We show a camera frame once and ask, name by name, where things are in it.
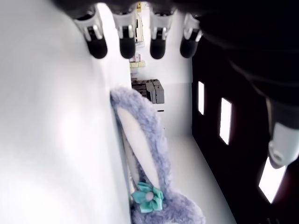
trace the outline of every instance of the black fingertip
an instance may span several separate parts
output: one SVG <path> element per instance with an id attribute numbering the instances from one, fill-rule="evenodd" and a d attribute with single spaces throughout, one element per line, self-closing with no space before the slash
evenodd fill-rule
<path id="1" fill-rule="evenodd" d="M 196 53 L 198 46 L 198 42 L 193 40 L 186 40 L 184 37 L 182 38 L 180 52 L 181 55 L 185 58 L 193 57 Z"/>
<path id="2" fill-rule="evenodd" d="M 135 54 L 135 39 L 134 38 L 123 38 L 120 39 L 120 50 L 121 56 L 126 59 L 130 59 Z"/>
<path id="3" fill-rule="evenodd" d="M 107 55 L 108 49 L 104 36 L 101 40 L 92 40 L 87 42 L 87 46 L 90 54 L 97 59 L 102 59 Z"/>
<path id="4" fill-rule="evenodd" d="M 163 40 L 153 40 L 151 39 L 150 41 L 150 55 L 154 59 L 161 59 L 164 54 L 165 54 L 165 46 L 166 46 L 166 41 Z"/>

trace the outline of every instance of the bunny ear headband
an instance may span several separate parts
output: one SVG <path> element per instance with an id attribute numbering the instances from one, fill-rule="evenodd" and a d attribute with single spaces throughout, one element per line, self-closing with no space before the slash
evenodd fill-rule
<path id="1" fill-rule="evenodd" d="M 201 209 L 172 188 L 166 138 L 150 101 L 132 89 L 111 91 L 135 192 L 134 224 L 204 224 Z"/>

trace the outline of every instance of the purple fur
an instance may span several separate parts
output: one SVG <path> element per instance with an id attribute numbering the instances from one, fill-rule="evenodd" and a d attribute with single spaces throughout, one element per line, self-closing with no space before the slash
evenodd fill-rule
<path id="1" fill-rule="evenodd" d="M 205 224 L 205 217 L 201 209 L 193 201 L 175 192 L 172 188 L 171 164 L 164 129 L 151 102 L 137 91 L 121 87 L 111 91 L 111 104 L 120 125 L 116 112 L 117 107 L 128 110 L 140 124 L 148 139 L 160 187 L 164 194 L 162 211 L 141 213 L 139 205 L 134 203 L 131 210 L 133 224 Z M 140 180 L 150 183 L 138 161 L 137 167 Z"/>

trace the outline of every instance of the white floor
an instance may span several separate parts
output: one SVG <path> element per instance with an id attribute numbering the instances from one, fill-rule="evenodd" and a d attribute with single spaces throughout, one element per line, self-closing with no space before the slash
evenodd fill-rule
<path id="1" fill-rule="evenodd" d="M 192 136 L 168 139 L 176 187 L 202 209 L 207 224 L 235 224 L 230 208 Z"/>

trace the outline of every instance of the white inner ear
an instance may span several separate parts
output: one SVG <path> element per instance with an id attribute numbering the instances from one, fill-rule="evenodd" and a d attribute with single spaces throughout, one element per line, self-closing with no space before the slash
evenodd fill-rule
<path id="1" fill-rule="evenodd" d="M 133 115 L 123 108 L 117 108 L 123 131 L 140 163 L 145 175 L 156 188 L 160 188 L 157 169 L 150 152 L 148 141 Z"/>
<path id="2" fill-rule="evenodd" d="M 135 183 L 135 186 L 137 186 L 137 184 L 140 180 L 140 177 L 139 177 L 139 172 L 137 169 L 136 158 L 133 156 L 133 152 L 130 148 L 130 144 L 126 140 L 126 135 L 125 135 L 124 131 L 122 131 L 121 134 L 122 134 L 123 145 L 124 145 L 126 156 L 127 156 L 127 163 L 128 163 L 129 169 L 130 169 L 130 174 Z"/>

